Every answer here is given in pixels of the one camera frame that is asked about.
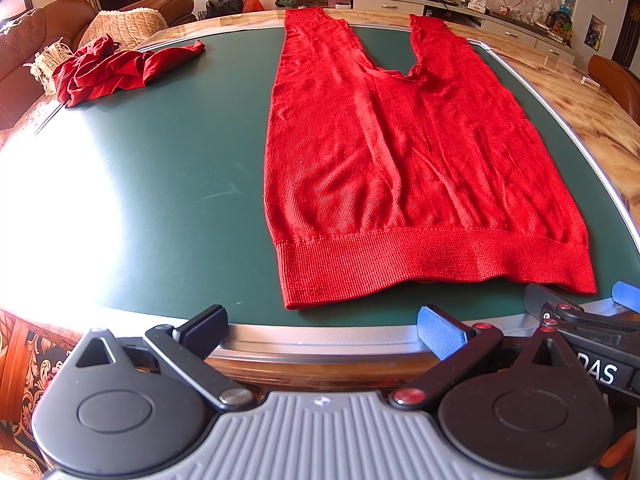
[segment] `triangular cutout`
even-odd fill
[[[108,365],[113,363],[111,353],[107,350],[103,339],[95,338],[89,341],[89,344],[82,352],[82,355],[76,363],[78,368],[87,368],[89,366]]]

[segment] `cabinet drawer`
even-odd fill
[[[409,2],[395,2],[393,0],[353,0],[353,8],[357,10],[386,10],[400,14],[415,14],[421,16],[424,6]]]
[[[536,49],[541,50],[553,59],[562,59],[562,61],[574,64],[575,56],[573,54],[569,54],[546,41],[536,40]]]
[[[514,28],[507,27],[501,23],[484,20],[482,30],[495,34],[496,36],[500,36],[501,38],[508,38],[509,40],[524,43],[525,45],[536,46],[536,38],[533,36],[520,32],[519,30],[515,30]]]

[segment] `gray gripper housing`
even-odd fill
[[[76,477],[56,470],[48,478]],[[203,443],[180,462],[139,478],[499,480],[510,477],[460,455],[443,439],[427,413],[395,410],[377,392],[272,392],[257,408],[220,416]],[[588,468],[562,480],[602,480],[602,476]]]

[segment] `leather armchair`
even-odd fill
[[[175,27],[196,21],[193,6],[193,0],[142,0],[120,10],[156,9],[169,27]],[[75,51],[95,15],[86,0],[57,0],[26,12],[0,30],[0,130],[14,126],[44,93],[23,65],[60,38]]]
[[[588,70],[591,78],[640,124],[640,81],[622,65],[602,56],[591,56]]]

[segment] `crumpled red cloth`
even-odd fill
[[[58,101],[67,107],[82,101],[113,94],[118,88],[132,90],[164,72],[177,67],[204,51],[204,44],[164,48],[158,52],[123,50],[114,54],[119,44],[105,34],[76,50],[73,57],[60,64],[51,78]]]

